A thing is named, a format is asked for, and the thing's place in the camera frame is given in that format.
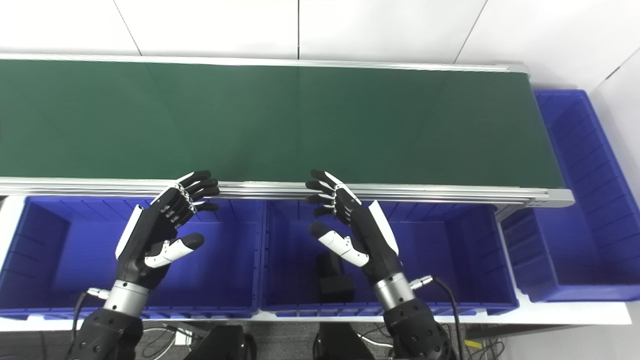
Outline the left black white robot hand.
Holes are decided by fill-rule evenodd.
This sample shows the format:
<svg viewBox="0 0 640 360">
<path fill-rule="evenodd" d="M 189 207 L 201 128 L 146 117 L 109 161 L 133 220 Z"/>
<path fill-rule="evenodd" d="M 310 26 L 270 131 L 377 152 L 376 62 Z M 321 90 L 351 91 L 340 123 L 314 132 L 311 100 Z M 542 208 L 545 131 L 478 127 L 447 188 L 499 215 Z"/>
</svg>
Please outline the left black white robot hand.
<svg viewBox="0 0 640 360">
<path fill-rule="evenodd" d="M 218 180 L 200 170 L 172 182 L 148 207 L 137 205 L 116 247 L 116 280 L 155 290 L 170 264 L 203 246 L 202 234 L 178 230 L 198 212 L 217 211 L 217 203 L 204 198 L 219 194 Z"/>
</svg>

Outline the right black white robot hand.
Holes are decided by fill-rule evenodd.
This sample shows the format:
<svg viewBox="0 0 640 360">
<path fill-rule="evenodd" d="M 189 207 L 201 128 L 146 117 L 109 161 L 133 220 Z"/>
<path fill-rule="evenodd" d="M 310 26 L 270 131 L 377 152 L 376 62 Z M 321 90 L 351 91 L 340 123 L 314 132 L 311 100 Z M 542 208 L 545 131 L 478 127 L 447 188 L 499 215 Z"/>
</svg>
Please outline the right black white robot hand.
<svg viewBox="0 0 640 360">
<path fill-rule="evenodd" d="M 311 170 L 313 180 L 305 186 L 315 191 L 306 202 L 315 204 L 314 217 L 331 215 L 350 228 L 343 236 L 322 221 L 315 220 L 308 231 L 315 239 L 343 260 L 360 268 L 370 286 L 390 280 L 403 272 L 393 230 L 377 201 L 365 205 L 347 184 L 331 173 Z"/>
</svg>

